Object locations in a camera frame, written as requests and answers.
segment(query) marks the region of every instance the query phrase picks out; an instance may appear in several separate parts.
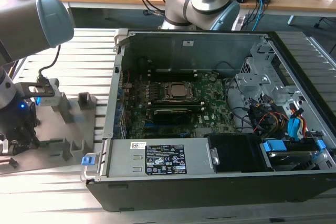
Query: blue clip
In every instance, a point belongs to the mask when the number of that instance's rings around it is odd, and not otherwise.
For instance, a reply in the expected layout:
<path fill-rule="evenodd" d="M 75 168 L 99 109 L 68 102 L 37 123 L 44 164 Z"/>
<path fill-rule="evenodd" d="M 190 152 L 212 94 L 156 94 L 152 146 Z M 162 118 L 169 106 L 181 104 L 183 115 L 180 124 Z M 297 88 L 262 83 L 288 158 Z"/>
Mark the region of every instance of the blue clip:
<path fill-rule="evenodd" d="M 82 165 L 95 165 L 95 156 L 85 156 L 82 158 Z"/>
<path fill-rule="evenodd" d="M 317 140 L 317 145 L 318 145 L 318 147 L 320 148 L 320 150 L 323 150 L 323 149 L 325 149 L 326 148 L 326 145 L 325 145 L 325 143 L 324 143 L 324 141 L 323 140 Z"/>
<path fill-rule="evenodd" d="M 298 131 L 300 129 L 300 120 L 298 118 L 290 118 L 288 121 L 287 131 L 288 135 L 294 138 L 295 142 L 300 141 Z"/>
<path fill-rule="evenodd" d="M 287 150 L 282 140 L 268 140 L 264 143 L 266 152 L 285 152 Z"/>

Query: white label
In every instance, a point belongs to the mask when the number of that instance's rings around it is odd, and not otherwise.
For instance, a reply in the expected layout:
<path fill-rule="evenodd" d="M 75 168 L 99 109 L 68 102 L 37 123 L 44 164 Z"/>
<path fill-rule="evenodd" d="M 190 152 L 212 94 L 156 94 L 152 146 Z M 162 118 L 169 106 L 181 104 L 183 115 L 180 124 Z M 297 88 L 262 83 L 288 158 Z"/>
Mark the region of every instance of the white label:
<path fill-rule="evenodd" d="M 193 45 L 194 45 L 194 42 L 192 40 L 185 40 L 183 42 L 183 46 L 192 47 Z"/>
<path fill-rule="evenodd" d="M 131 142 L 131 149 L 145 149 L 146 142 Z"/>
<path fill-rule="evenodd" d="M 176 170 L 185 170 L 185 165 L 177 165 Z"/>

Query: laboratory floor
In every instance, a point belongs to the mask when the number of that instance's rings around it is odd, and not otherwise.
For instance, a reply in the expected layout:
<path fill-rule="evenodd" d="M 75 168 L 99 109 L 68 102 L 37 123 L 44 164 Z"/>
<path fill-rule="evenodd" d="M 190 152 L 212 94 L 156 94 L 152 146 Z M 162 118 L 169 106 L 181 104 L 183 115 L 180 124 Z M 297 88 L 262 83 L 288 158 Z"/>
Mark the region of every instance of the laboratory floor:
<path fill-rule="evenodd" d="M 157 29 L 163 18 L 155 15 L 144 16 L 142 10 L 109 10 L 110 18 L 104 19 L 102 9 L 73 8 L 76 27 L 78 28 L 131 28 Z M 319 17 L 297 17 L 294 25 L 287 25 L 289 16 L 265 15 L 257 31 L 303 31 L 307 36 L 314 37 L 327 51 L 336 43 L 336 19 L 330 18 L 321 22 L 318 29 L 314 24 Z M 248 25 L 247 30 L 253 28 L 254 23 Z"/>

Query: gray robot arm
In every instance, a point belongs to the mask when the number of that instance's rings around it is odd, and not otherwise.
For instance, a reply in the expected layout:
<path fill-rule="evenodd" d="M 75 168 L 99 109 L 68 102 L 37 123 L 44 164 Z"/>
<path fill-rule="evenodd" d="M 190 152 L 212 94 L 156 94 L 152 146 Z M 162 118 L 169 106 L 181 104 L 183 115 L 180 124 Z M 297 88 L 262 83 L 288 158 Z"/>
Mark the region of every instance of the gray robot arm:
<path fill-rule="evenodd" d="M 231 30 L 239 10 L 233 0 L 166 0 L 161 29 Z"/>
<path fill-rule="evenodd" d="M 59 0 L 0 0 L 0 66 L 56 47 L 73 30 Z"/>

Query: metal bracket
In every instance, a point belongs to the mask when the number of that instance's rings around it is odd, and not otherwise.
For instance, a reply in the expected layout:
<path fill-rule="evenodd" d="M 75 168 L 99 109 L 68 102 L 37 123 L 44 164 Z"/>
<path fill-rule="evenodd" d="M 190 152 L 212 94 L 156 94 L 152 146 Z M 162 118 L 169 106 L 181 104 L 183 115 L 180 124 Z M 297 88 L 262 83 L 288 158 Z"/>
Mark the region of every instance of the metal bracket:
<path fill-rule="evenodd" d="M 49 80 L 45 77 L 38 78 L 37 82 L 18 82 L 15 86 L 21 94 L 22 99 L 32 97 L 53 97 L 55 95 Z M 34 87 L 36 90 L 39 90 L 39 92 L 31 92 L 29 87 Z"/>

